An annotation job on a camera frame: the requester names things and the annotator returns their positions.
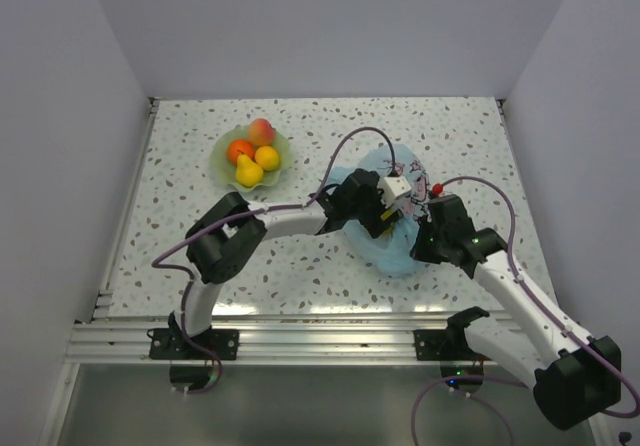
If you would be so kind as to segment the yellow lemon fruit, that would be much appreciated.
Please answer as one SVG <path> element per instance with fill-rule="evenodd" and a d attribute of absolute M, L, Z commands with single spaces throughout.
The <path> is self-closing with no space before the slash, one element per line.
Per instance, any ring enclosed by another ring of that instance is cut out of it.
<path fill-rule="evenodd" d="M 280 166 L 280 155 L 271 146 L 261 146 L 255 150 L 254 160 L 264 171 L 275 171 Z"/>

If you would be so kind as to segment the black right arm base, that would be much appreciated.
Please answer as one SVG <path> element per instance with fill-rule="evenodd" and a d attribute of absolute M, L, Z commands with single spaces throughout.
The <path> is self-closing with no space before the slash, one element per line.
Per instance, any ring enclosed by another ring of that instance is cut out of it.
<path fill-rule="evenodd" d="M 477 361 L 486 357 L 473 351 L 465 330 L 475 321 L 489 318 L 484 309 L 474 306 L 450 316 L 444 328 L 413 331 L 414 351 L 418 361 Z"/>

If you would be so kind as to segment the yellow pear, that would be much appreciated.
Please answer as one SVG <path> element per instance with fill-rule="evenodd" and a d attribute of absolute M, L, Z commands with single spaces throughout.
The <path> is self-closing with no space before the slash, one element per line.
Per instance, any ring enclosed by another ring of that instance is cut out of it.
<path fill-rule="evenodd" d="M 240 156 L 236 164 L 235 179 L 243 187 L 253 188 L 261 183 L 264 170 L 247 156 Z"/>

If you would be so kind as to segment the orange fruit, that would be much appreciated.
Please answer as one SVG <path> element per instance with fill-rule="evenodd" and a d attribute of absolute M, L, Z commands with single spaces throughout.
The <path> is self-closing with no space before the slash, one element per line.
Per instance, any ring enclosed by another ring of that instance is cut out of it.
<path fill-rule="evenodd" d="M 235 139 L 231 141 L 226 150 L 226 156 L 233 165 L 237 164 L 240 156 L 247 156 L 250 160 L 254 158 L 255 150 L 253 145 L 246 139 Z"/>

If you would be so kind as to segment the red yellow peach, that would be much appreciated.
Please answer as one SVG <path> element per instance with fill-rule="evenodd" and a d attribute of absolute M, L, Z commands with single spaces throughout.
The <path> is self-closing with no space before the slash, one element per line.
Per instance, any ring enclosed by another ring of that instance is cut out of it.
<path fill-rule="evenodd" d="M 273 143 L 275 137 L 275 128 L 264 118 L 257 118 L 252 121 L 247 130 L 247 140 L 254 147 L 269 146 Z"/>

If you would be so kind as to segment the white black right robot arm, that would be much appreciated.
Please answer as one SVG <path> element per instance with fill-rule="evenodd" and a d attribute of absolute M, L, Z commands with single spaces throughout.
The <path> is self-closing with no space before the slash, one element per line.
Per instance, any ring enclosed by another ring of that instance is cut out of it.
<path fill-rule="evenodd" d="M 432 197 L 419 221 L 412 257 L 460 268 L 509 313 L 522 334 L 474 306 L 447 320 L 433 348 L 441 361 L 488 358 L 529 388 L 543 416 L 567 430 L 621 399 L 621 351 L 608 336 L 595 338 L 563 313 L 531 281 L 491 228 L 478 230 L 461 198 Z"/>

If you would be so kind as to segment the yellow mango fruit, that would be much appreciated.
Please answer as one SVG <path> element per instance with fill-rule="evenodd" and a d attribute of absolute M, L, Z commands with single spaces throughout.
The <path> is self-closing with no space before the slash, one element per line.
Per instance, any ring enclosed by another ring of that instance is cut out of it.
<path fill-rule="evenodd" d="M 397 215 L 397 211 L 395 210 L 389 209 L 381 215 L 381 220 L 383 222 L 390 222 L 391 224 L 393 224 L 394 222 L 397 221 L 397 219 L 398 219 L 398 215 Z"/>

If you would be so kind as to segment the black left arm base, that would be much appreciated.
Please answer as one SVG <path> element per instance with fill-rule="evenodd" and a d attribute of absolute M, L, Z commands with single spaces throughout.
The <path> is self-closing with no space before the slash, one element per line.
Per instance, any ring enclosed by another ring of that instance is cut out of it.
<path fill-rule="evenodd" d="M 152 360 L 204 360 L 215 353 L 220 360 L 233 361 L 237 357 L 240 332 L 236 329 L 210 329 L 192 341 L 206 349 L 202 352 L 187 343 L 181 332 L 169 328 L 154 328 L 147 331 L 150 339 L 149 358 Z"/>

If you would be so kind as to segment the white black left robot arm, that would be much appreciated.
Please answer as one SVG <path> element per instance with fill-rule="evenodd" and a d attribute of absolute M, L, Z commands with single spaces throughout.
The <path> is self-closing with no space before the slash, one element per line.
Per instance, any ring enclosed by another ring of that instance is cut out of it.
<path fill-rule="evenodd" d="M 402 218 L 399 202 L 410 192 L 409 182 L 395 173 L 381 176 L 358 168 L 304 204 L 251 203 L 238 193 L 225 195 L 180 244 L 195 270 L 174 313 L 178 329 L 173 347 L 189 359 L 205 352 L 221 286 L 242 271 L 261 243 L 326 235 L 349 222 L 358 223 L 366 237 L 378 239 Z"/>

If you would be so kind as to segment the light blue plastic bag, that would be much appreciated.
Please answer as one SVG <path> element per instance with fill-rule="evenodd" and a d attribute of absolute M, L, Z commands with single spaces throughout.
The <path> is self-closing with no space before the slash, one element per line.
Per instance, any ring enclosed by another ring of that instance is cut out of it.
<path fill-rule="evenodd" d="M 410 251 L 417 238 L 418 221 L 428 213 L 427 189 L 430 182 L 424 165 L 406 145 L 396 143 L 394 151 L 395 163 L 391 162 L 388 148 L 383 146 L 367 153 L 351 167 L 335 166 L 329 174 L 328 182 L 339 184 L 357 168 L 376 171 L 382 176 L 396 171 L 407 179 L 411 185 L 411 194 L 399 202 L 402 218 L 391 229 L 373 239 L 357 221 L 350 221 L 343 228 L 351 248 L 364 262 L 376 267 L 383 275 L 400 278 L 415 274 L 422 266 L 410 257 Z"/>

